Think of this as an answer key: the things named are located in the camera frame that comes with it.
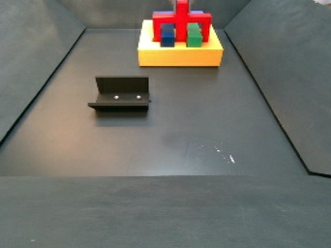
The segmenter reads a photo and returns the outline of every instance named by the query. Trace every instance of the green block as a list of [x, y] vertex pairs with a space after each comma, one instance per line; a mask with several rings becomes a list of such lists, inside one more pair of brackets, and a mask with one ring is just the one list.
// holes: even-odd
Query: green block
[[189, 31], [189, 30], [200, 30], [199, 24], [197, 24], [197, 23], [189, 23], [189, 24], [187, 25], [187, 30], [188, 30], [188, 31]]
[[201, 32], [200, 30], [188, 30], [187, 32], [187, 47], [201, 47]]

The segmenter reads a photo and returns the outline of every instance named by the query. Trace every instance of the gray floor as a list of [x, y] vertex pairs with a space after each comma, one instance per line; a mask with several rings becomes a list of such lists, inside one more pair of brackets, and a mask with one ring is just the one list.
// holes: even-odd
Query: gray floor
[[[1, 175], [305, 175], [219, 31], [220, 68], [140, 68], [136, 30], [88, 30], [6, 142]], [[147, 115], [96, 114], [94, 76], [149, 76]]]
[[324, 248], [329, 191], [313, 176], [1, 177], [1, 247]]

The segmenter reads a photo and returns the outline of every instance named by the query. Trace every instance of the dark gray surface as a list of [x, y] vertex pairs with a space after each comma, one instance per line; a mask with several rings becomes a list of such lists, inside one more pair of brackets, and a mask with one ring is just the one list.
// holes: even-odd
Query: dark gray surface
[[331, 12], [311, 0], [252, 1], [227, 33], [312, 172], [331, 174]]
[[247, 176], [0, 178], [2, 247], [329, 247], [331, 182]]
[[84, 26], [52, 0], [0, 0], [0, 141]]
[[[224, 28], [251, 0], [196, 0], [192, 9], [213, 15], [213, 25]], [[58, 0], [88, 28], [141, 28], [153, 11], [172, 10], [168, 0]]]
[[[0, 148], [0, 174], [305, 174], [224, 32], [220, 68], [140, 68], [139, 34], [85, 32]], [[86, 107], [98, 75], [149, 77], [148, 113]]]

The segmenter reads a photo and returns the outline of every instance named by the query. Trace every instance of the yellow base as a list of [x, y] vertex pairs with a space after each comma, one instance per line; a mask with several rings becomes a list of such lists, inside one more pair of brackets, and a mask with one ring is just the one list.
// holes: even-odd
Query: yellow base
[[152, 41], [152, 20], [144, 20], [139, 44], [140, 66], [219, 67], [223, 51], [213, 27], [209, 42], [203, 43], [201, 47], [187, 47], [187, 43], [176, 43], [175, 47], [160, 47], [160, 43]]

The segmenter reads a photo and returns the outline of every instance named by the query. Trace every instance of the scratch mark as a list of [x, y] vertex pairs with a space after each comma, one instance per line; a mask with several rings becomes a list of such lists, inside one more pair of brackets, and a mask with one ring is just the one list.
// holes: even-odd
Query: scratch mark
[[233, 161], [233, 159], [232, 159], [232, 155], [229, 155], [229, 159], [231, 159], [232, 163], [235, 164], [235, 161]]
[[216, 149], [217, 152], [221, 152], [221, 150], [216, 146], [213, 146], [213, 147], [215, 147], [215, 149]]

